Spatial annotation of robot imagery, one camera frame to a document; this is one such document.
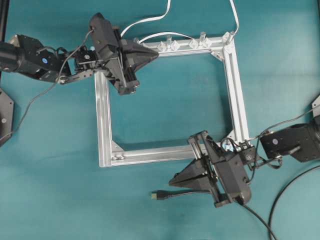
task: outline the aluminum frame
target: aluminum frame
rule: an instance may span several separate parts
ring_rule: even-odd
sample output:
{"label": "aluminum frame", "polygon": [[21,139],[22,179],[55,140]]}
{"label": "aluminum frame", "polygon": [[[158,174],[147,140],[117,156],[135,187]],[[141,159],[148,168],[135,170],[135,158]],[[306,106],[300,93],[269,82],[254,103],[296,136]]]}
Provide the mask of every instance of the aluminum frame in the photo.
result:
{"label": "aluminum frame", "polygon": [[[231,36],[229,32],[221,37],[206,37],[205,33],[201,33],[199,39],[174,41],[169,36],[166,42],[143,43],[143,45],[158,51],[159,57],[211,54],[223,63],[233,126],[228,137],[239,143],[249,139],[249,131],[236,47],[234,40],[230,41]],[[108,79],[102,72],[96,72],[94,82],[99,166],[101,168],[194,158],[190,145],[130,151],[122,149],[112,139]]]}

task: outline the white cable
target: white cable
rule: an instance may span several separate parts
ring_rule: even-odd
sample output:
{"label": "white cable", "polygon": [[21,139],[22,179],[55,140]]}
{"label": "white cable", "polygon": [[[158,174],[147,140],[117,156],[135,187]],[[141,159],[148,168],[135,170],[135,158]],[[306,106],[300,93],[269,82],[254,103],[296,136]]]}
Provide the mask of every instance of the white cable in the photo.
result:
{"label": "white cable", "polygon": [[177,36],[185,37],[187,39],[194,39],[193,37],[185,35],[185,34],[182,34],[182,33],[174,32],[174,31],[162,31],[162,32],[154,33],[154,34],[151,34],[149,36],[146,36],[146,37],[142,38],[139,41],[139,43],[142,44],[144,41],[146,41],[148,39],[152,39],[152,38],[159,37],[159,36],[164,36],[164,35],[177,35]]}
{"label": "white cable", "polygon": [[229,40],[227,41],[228,43],[230,43],[232,41],[232,39],[234,39],[235,35],[237,34],[237,32],[239,30],[239,18],[238,18],[237,9],[236,9],[234,0],[230,0],[230,4],[231,4],[235,24],[236,24],[236,29],[235,29],[235,31],[231,32]]}
{"label": "white cable", "polygon": [[126,33],[126,31],[129,30],[129,28],[131,28],[132,26],[136,25],[136,24],[141,24],[141,23],[146,23],[146,22],[152,22],[152,21],[157,21],[157,20],[160,20],[160,19],[163,19],[169,12],[170,10],[170,4],[171,4],[171,0],[168,0],[168,3],[166,5],[166,11],[163,15],[161,16],[154,16],[154,17],[148,17],[148,18],[145,18],[145,19],[142,19],[142,20],[139,20],[139,21],[136,21],[132,24],[130,24],[129,26],[127,26],[122,32],[121,32],[121,37],[123,37]]}

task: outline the teal background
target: teal background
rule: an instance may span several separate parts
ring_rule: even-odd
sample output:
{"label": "teal background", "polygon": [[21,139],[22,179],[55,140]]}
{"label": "teal background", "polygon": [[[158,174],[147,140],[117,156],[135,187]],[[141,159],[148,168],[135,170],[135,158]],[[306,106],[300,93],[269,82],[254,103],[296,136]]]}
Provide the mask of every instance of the teal background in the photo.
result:
{"label": "teal background", "polygon": [[[237,0],[236,6],[235,43],[255,136],[310,109],[320,93],[319,13],[316,0]],[[165,0],[11,0],[6,40],[19,33],[73,49],[96,12],[123,29],[165,8]],[[126,37],[222,35],[234,26],[228,0],[173,0],[165,19],[137,25]],[[113,138],[126,149],[185,144],[204,129],[218,141],[231,130],[223,67],[213,57],[157,59],[137,76],[135,95],[118,96],[110,88]],[[17,124],[28,101],[48,84],[2,73],[1,87],[15,101]],[[99,168],[93,79],[57,86],[34,103],[0,149],[0,239],[267,239],[265,227],[238,205],[216,209],[207,195],[150,200],[151,191],[171,189],[168,180],[188,162]],[[285,157],[279,170],[261,168],[248,205],[267,219],[281,186],[316,164]],[[279,239],[319,239],[319,177],[305,176],[279,201],[273,221]]]}

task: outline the bolt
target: bolt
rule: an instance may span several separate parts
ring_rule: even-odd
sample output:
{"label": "bolt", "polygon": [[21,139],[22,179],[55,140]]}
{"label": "bolt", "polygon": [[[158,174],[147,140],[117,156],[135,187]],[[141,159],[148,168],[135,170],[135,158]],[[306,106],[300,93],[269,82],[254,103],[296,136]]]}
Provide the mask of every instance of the bolt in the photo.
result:
{"label": "bolt", "polygon": [[247,161],[250,161],[250,160],[252,160],[252,156],[251,156],[250,154],[248,154],[248,155],[245,156],[245,159],[246,159]]}

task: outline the black pole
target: black pole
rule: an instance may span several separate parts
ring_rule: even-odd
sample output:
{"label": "black pole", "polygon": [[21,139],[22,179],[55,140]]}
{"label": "black pole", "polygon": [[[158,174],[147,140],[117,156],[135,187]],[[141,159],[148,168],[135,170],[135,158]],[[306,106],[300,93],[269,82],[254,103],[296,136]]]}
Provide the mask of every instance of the black pole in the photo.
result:
{"label": "black pole", "polygon": [[0,41],[5,41],[6,28],[7,28],[7,18],[9,10],[10,0],[0,0]]}

